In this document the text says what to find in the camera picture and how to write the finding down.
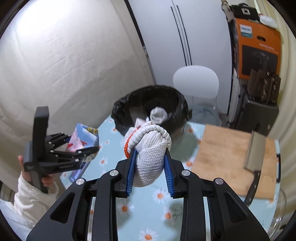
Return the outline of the white left sleeve forearm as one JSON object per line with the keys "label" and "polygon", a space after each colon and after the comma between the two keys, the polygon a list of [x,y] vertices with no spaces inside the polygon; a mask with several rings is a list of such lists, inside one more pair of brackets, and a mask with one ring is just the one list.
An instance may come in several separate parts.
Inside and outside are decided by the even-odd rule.
{"label": "white left sleeve forearm", "polygon": [[1,212],[21,240],[27,239],[36,223],[57,200],[59,187],[53,176],[49,176],[49,184],[48,193],[43,193],[20,175],[14,201],[1,200]]}

